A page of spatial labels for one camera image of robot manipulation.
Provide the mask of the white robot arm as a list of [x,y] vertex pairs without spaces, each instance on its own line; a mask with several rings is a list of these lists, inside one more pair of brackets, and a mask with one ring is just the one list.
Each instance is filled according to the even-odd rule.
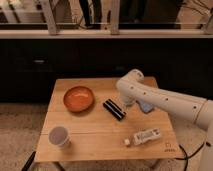
[[198,171],[213,171],[213,100],[151,87],[143,84],[143,79],[140,70],[132,69],[117,81],[123,103],[129,106],[143,100],[205,130]]

